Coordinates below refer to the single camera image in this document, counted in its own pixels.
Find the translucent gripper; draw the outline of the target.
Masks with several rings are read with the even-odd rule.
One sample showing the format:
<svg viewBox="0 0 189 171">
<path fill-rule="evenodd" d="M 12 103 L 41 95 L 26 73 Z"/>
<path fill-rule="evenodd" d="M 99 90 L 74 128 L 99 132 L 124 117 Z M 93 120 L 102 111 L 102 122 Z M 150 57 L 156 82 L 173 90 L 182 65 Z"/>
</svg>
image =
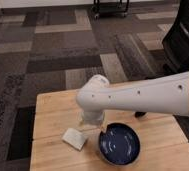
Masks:
<svg viewBox="0 0 189 171">
<path fill-rule="evenodd" d="M 102 132 L 105 131 L 103 126 L 105 115 L 103 113 L 82 113 L 81 114 L 81 124 L 96 126 Z"/>
</svg>

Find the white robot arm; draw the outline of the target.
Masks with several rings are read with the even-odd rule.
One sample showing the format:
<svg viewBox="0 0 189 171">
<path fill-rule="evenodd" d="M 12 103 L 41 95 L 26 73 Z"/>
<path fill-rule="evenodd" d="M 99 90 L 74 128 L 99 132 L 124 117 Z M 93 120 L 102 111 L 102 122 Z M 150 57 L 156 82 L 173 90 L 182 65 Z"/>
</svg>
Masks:
<svg viewBox="0 0 189 171">
<path fill-rule="evenodd" d="M 189 71 L 111 87 L 94 75 L 77 93 L 82 122 L 104 131 L 105 110 L 130 110 L 189 117 Z"/>
</svg>

